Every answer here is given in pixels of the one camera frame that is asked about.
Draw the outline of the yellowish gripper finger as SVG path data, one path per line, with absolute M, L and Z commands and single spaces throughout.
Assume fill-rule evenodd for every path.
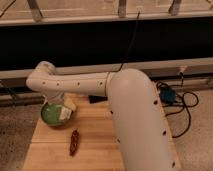
M 67 108 L 71 109 L 71 110 L 76 110 L 76 109 L 77 109 L 76 105 L 74 104 L 74 102 L 72 101 L 72 99 L 69 98 L 69 97 L 66 97 L 66 98 L 65 98 L 65 100 L 64 100 L 64 105 L 65 105 Z

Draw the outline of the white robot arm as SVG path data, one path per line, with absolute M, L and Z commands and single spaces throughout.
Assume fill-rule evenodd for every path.
M 125 171 L 177 171 L 159 96 L 144 72 L 127 68 L 59 75 L 52 63 L 42 61 L 26 84 L 54 104 L 66 93 L 106 97 Z

